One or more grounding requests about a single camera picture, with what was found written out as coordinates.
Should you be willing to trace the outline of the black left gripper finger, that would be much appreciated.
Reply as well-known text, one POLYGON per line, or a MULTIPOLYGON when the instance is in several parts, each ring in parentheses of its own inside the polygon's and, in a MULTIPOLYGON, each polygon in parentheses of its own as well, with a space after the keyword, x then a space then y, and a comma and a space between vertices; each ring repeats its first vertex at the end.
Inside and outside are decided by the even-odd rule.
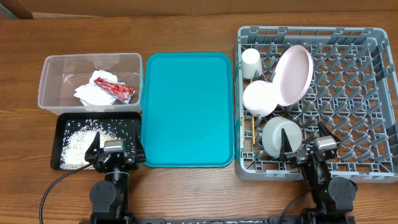
POLYGON ((93 142, 85 152, 86 162, 96 162, 98 159, 98 150, 100 149, 100 132, 97 132, 93 142))
POLYGON ((136 161, 137 162, 145 162, 146 161, 146 154, 144 148, 141 144, 140 137, 137 131, 134 133, 135 143, 134 143, 134 151, 136 153, 136 161))

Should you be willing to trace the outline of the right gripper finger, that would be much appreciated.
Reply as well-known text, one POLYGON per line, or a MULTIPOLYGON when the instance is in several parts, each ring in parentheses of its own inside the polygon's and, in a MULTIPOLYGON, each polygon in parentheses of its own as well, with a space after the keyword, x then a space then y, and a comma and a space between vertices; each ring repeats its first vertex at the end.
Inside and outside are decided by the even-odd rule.
POLYGON ((321 122, 319 121, 317 123, 318 125, 318 137, 332 137, 333 139, 336 138, 336 136, 321 122))
POLYGON ((280 153, 285 154, 285 153, 290 153, 293 152, 292 147, 289 142, 289 138, 287 136, 287 133, 285 132, 285 129, 281 129, 281 147, 280 147, 280 153))

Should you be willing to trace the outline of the grey bowl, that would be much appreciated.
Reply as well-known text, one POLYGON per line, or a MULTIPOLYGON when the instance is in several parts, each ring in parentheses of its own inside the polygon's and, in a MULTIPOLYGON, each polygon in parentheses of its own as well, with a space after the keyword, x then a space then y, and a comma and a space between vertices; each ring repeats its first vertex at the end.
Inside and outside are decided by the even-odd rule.
POLYGON ((285 130, 294 152, 298 151, 302 145, 302 132, 296 123, 283 117, 272 118, 266 123, 262 131, 262 145, 266 153, 271 157, 279 157, 282 144, 282 129, 285 130))

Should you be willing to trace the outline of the white rice pile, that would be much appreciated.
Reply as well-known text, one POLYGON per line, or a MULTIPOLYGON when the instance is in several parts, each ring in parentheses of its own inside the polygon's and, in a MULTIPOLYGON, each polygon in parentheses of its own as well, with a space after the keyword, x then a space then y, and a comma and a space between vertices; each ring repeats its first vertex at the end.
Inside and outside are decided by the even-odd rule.
POLYGON ((73 170, 87 164, 85 152, 100 132, 100 147, 110 140, 134 143, 134 133, 141 134, 138 119, 76 119, 68 120, 63 131, 60 169, 73 170))

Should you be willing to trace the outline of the pink shallow bowl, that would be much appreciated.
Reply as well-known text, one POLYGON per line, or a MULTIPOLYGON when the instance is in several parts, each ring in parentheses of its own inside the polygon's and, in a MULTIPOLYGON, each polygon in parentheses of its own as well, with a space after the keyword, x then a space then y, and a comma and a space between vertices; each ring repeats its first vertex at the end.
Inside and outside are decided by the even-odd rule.
POLYGON ((250 83, 243 91, 243 105, 253 115, 264 117, 271 114, 279 104, 277 87, 262 80, 250 83))

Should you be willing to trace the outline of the white tissue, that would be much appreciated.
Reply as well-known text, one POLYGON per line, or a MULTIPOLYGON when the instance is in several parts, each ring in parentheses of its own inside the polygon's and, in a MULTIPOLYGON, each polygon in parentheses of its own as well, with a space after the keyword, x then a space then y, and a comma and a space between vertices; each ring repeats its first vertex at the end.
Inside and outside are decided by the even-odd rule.
POLYGON ((86 85, 79 86, 75 89, 74 96, 79 98, 85 106, 109 106, 116 101, 116 97, 107 93, 100 88, 94 81, 97 78, 102 78, 108 82, 116 83, 118 78, 112 73, 104 70, 96 70, 93 72, 89 83, 86 85))

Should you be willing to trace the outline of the red snack wrapper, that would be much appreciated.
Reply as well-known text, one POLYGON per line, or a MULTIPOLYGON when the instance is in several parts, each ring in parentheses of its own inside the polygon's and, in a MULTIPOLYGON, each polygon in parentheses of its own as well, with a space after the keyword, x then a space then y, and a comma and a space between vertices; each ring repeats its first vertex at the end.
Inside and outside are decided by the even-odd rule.
POLYGON ((106 81, 101 77, 94 80, 94 83, 124 104, 128 104, 135 94, 135 89, 121 83, 106 81))

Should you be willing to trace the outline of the pink plate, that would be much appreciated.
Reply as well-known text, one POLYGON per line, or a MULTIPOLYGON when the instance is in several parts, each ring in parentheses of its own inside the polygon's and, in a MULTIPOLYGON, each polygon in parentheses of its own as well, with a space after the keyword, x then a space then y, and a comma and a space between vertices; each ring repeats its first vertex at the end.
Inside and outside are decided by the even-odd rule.
POLYGON ((287 49, 278 61, 273 77, 278 104, 296 104, 307 93, 313 75, 313 59, 301 45, 287 49))

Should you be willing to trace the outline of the white cup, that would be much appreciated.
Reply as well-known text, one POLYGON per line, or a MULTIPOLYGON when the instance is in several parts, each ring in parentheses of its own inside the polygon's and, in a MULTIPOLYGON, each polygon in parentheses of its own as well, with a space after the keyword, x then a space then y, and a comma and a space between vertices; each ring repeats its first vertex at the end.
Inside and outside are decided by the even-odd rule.
POLYGON ((242 76, 245 79, 253 79, 256 74, 262 73, 261 56, 256 49, 246 49, 242 53, 242 76))

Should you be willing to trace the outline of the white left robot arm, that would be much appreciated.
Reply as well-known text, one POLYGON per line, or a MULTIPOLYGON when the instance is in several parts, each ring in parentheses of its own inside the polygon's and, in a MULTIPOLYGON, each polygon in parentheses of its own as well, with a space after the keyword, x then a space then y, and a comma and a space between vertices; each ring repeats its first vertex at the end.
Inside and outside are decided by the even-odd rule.
POLYGON ((129 171, 146 160, 143 150, 127 150, 121 139, 100 144, 100 133, 85 152, 85 161, 104 174, 90 190, 91 223, 136 223, 129 212, 129 171))

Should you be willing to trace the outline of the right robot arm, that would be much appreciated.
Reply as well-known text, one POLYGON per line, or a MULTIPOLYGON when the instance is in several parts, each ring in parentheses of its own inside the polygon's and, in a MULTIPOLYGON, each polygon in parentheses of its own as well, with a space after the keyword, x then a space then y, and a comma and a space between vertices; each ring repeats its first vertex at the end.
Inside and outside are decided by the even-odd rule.
POLYGON ((351 224, 354 217, 348 213, 353 211, 353 202, 358 186, 345 177, 332 177, 327 160, 337 156, 341 140, 319 121, 319 138, 313 146, 304 152, 294 152, 289 143, 285 129, 280 131, 281 145, 279 159, 288 162, 291 168, 299 168, 308 190, 293 199, 280 215, 263 219, 227 219, 227 220, 164 220, 163 218, 147 218, 138 223, 156 224, 351 224), (314 207, 306 208, 300 215, 287 216, 289 208, 310 193, 314 207))

